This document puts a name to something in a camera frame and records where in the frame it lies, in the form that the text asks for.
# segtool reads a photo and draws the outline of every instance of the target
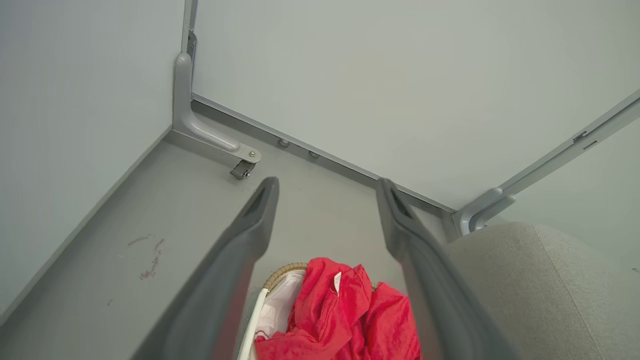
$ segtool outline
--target beige furniture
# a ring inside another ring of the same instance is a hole
[[[640,274],[632,269],[523,223],[485,227],[448,251],[523,359],[640,359]]]

